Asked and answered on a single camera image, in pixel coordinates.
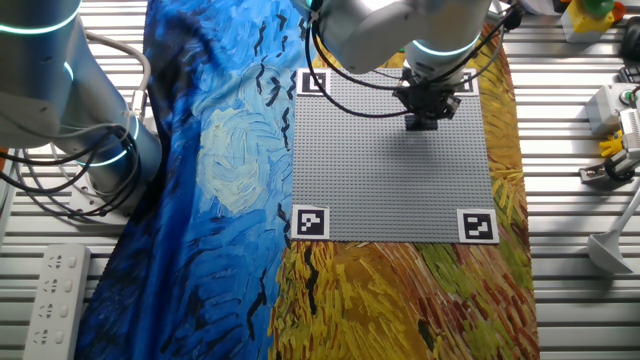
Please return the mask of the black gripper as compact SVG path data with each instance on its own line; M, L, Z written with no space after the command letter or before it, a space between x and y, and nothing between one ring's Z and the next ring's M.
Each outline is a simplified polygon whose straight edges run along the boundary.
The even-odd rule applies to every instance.
M424 113L429 120L452 119L460 105L460 98L450 86L414 84L394 90L393 96L407 111L407 125L416 124L416 113Z

